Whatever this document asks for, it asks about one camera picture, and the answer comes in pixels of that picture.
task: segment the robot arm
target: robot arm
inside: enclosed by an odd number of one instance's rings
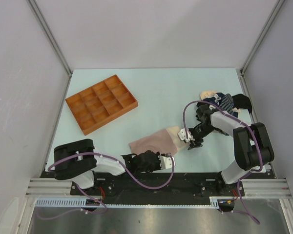
[[[54,149],[55,162],[63,160],[76,153],[94,152],[93,141],[90,139],[80,140],[58,146]],[[172,167],[170,154],[154,153],[146,151],[142,154],[124,155],[123,162],[131,173],[153,172]],[[111,173],[118,176],[125,172],[120,163],[102,156],[85,155],[67,160],[55,166],[55,179],[70,179],[77,183],[80,188],[87,189],[96,183],[94,172]]]
[[[202,147],[203,138],[216,129],[221,129],[233,137],[235,160],[221,172],[222,179],[226,184],[235,183],[249,170],[260,165],[257,150],[254,145],[251,145],[251,136],[245,126],[221,114],[216,109],[211,110],[208,105],[200,106],[196,113],[201,123],[188,129],[188,138],[185,129],[182,129],[178,136],[184,142],[190,142],[188,150]],[[250,128],[258,142],[263,165],[273,161],[274,153],[265,125],[256,123],[251,124]]]

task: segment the purple cable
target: purple cable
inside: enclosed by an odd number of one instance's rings
[[[242,124],[243,126],[245,126],[245,127],[247,128],[247,130],[250,132],[251,137],[252,137],[252,139],[253,139],[253,141],[254,141],[254,143],[255,143],[256,151],[257,151],[258,158],[259,158],[259,165],[260,165],[260,167],[259,167],[258,170],[253,169],[252,171],[255,171],[255,172],[260,172],[260,171],[262,171],[262,169],[263,169],[263,159],[262,159],[262,155],[261,155],[261,153],[260,153],[260,149],[259,149],[258,142],[257,142],[257,140],[256,140],[255,134],[253,133],[252,129],[249,127],[248,124],[246,124],[245,122],[239,120],[238,118],[236,118],[236,117],[234,117],[234,116],[232,116],[232,115],[230,115],[230,114],[225,113],[222,109],[220,109],[217,105],[215,105],[215,104],[213,104],[213,103],[210,103],[210,102],[208,102],[208,101],[201,101],[201,100],[198,100],[198,101],[192,101],[192,102],[190,102],[188,105],[186,105],[186,107],[184,108],[184,112],[183,112],[183,122],[184,122],[184,128],[185,128],[185,131],[186,131],[186,138],[188,138],[188,130],[187,130],[186,119],[185,119],[186,109],[187,109],[188,106],[190,106],[191,104],[198,103],[198,102],[205,103],[205,104],[208,104],[208,105],[212,105],[212,106],[215,107],[220,113],[222,113],[224,116],[227,116],[227,117],[229,117],[229,118],[231,118],[231,119],[233,119],[233,120],[239,122],[240,124]],[[247,214],[247,215],[249,215],[249,216],[251,217],[251,219],[252,219],[256,224],[259,225],[259,224],[260,224],[260,221],[259,221],[255,216],[253,216],[253,215],[250,213],[248,207],[247,207],[246,204],[245,204],[245,201],[244,201],[243,198],[242,198],[241,192],[240,192],[240,190],[239,190],[239,187],[240,187],[240,181],[241,181],[242,179],[245,179],[246,177],[248,177],[250,174],[251,174],[251,172],[249,171],[249,172],[246,173],[243,177],[241,177],[241,178],[238,180],[237,184],[236,184],[236,186],[237,186],[237,191],[238,191],[238,193],[239,193],[239,196],[240,196],[241,202],[242,202],[242,204],[243,204],[243,206],[244,206],[246,212],[245,212],[245,211],[233,211],[233,212],[224,212],[224,213],[231,213],[231,214],[232,214],[232,213]]]
[[[165,187],[166,185],[168,185],[168,183],[171,181],[173,175],[174,175],[174,171],[175,171],[175,162],[174,162],[174,158],[172,156],[169,156],[171,158],[171,161],[172,161],[172,170],[171,170],[171,173],[170,173],[170,177],[168,178],[168,180],[166,181],[166,183],[164,183],[163,185],[161,186],[157,186],[157,187],[150,187],[150,186],[147,186],[143,183],[141,183],[140,181],[138,181],[135,176],[128,170],[128,168],[122,163],[120,162],[117,158],[114,158],[114,157],[111,157],[111,156],[108,156],[108,155],[104,155],[104,154],[100,154],[100,153],[95,153],[95,152],[86,152],[86,153],[80,153],[80,154],[76,154],[76,155],[72,155],[72,156],[68,156],[66,158],[63,158],[55,163],[53,163],[51,166],[48,167],[48,171],[49,172],[53,172],[54,170],[52,170],[51,168],[52,167],[55,167],[65,161],[68,161],[68,160],[71,160],[73,158],[76,158],[76,157],[79,157],[79,156],[84,156],[84,155],[96,155],[96,156],[102,156],[102,157],[105,157],[105,158],[109,158],[109,159],[112,159],[116,162],[118,162],[125,170],[126,172],[131,176],[131,178],[139,185],[141,185],[142,187],[146,188],[146,189],[152,189],[152,190],[156,190],[156,189],[161,189],[163,187]]]
[[[64,212],[64,213],[62,213],[62,214],[59,214],[59,215],[57,215],[57,216],[50,217],[50,218],[44,218],[44,217],[41,217],[41,216],[39,215],[38,212],[36,212],[36,216],[37,216],[38,219],[41,219],[41,220],[53,220],[53,219],[60,218],[60,217],[62,217],[63,215],[66,215],[66,214],[68,214],[68,213],[75,212],[75,211],[81,211],[81,209],[72,209],[72,210],[66,211],[66,212]]]

